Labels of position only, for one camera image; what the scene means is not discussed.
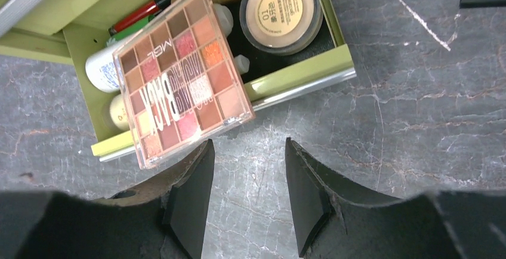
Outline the green lipstick tube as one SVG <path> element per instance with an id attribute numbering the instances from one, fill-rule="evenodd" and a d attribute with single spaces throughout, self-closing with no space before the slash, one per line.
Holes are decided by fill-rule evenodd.
<path id="1" fill-rule="evenodd" d="M 120 40 L 126 38 L 129 35 L 132 35 L 133 33 L 136 33 L 140 29 L 142 29 L 144 26 L 146 26 L 150 21 L 152 21 L 156 17 L 156 14 L 151 14 L 149 16 L 144 17 L 143 19 L 135 22 L 134 24 L 128 26 L 124 30 L 115 33 L 112 35 L 107 41 L 106 41 L 106 47 L 109 47 Z"/>

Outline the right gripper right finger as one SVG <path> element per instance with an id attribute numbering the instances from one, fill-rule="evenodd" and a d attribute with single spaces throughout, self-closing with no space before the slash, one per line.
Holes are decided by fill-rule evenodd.
<path id="1" fill-rule="evenodd" d="M 285 143 L 301 258 L 504 258 L 504 190 L 428 190 L 399 199 Z"/>

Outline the red black lip pencil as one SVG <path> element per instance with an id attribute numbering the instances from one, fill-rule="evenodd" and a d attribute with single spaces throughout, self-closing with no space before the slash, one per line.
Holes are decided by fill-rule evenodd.
<path id="1" fill-rule="evenodd" d="M 173 0 L 150 0 L 144 5 L 140 6 L 133 12 L 129 13 L 116 24 L 108 28 L 110 36 L 117 34 L 135 24 L 146 16 L 158 13 L 171 5 Z"/>

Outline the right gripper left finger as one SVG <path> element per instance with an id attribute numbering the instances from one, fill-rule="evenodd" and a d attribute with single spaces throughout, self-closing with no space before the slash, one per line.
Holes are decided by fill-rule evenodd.
<path id="1" fill-rule="evenodd" d="M 214 164 L 214 145 L 207 140 L 111 198 L 2 192 L 1 257 L 200 258 Z"/>

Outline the green drawer cabinet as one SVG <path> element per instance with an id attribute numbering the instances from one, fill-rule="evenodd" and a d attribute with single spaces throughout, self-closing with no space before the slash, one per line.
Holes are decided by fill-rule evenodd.
<path id="1" fill-rule="evenodd" d="M 71 64 L 76 69 L 98 142 L 92 145 L 101 159 L 135 153 L 130 129 L 123 132 L 105 126 L 102 109 L 117 92 L 97 89 L 85 73 L 89 56 L 106 48 L 108 28 L 150 0 L 6 0 L 1 7 L 1 53 L 8 56 Z M 249 71 L 240 74 L 254 113 L 264 107 L 345 81 L 356 74 L 348 46 L 331 0 L 319 0 L 323 23 L 313 42 L 292 55 L 274 55 L 255 48 L 243 34 L 240 1 L 224 4 L 233 16 L 227 37 L 235 60 L 250 60 Z"/>

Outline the eyeshadow palette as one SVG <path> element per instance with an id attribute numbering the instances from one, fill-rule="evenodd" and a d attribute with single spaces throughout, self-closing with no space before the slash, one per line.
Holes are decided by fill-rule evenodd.
<path id="1" fill-rule="evenodd" d="M 176 0 L 113 59 L 142 169 L 255 116 L 211 0 Z"/>

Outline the small round cream jar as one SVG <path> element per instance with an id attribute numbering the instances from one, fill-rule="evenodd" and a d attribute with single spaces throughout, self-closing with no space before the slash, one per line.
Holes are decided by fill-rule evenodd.
<path id="1" fill-rule="evenodd" d="M 246 39 L 266 53 L 298 53 L 316 38 L 323 23 L 319 0 L 241 0 L 240 25 Z"/>

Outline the white lotion tube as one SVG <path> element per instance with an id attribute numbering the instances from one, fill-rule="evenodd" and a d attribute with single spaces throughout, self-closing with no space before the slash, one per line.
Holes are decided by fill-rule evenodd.
<path id="1" fill-rule="evenodd" d="M 221 28 L 226 36 L 229 36 L 233 30 L 233 16 L 229 8 L 221 4 L 213 4 Z M 113 52 L 124 44 L 131 35 L 142 29 L 147 23 L 147 17 L 140 20 L 141 26 L 136 28 L 123 39 L 111 37 L 107 42 L 107 47 L 89 56 L 85 63 L 85 73 L 90 82 L 100 91 L 113 93 L 119 90 L 119 81 L 116 68 L 113 61 Z"/>

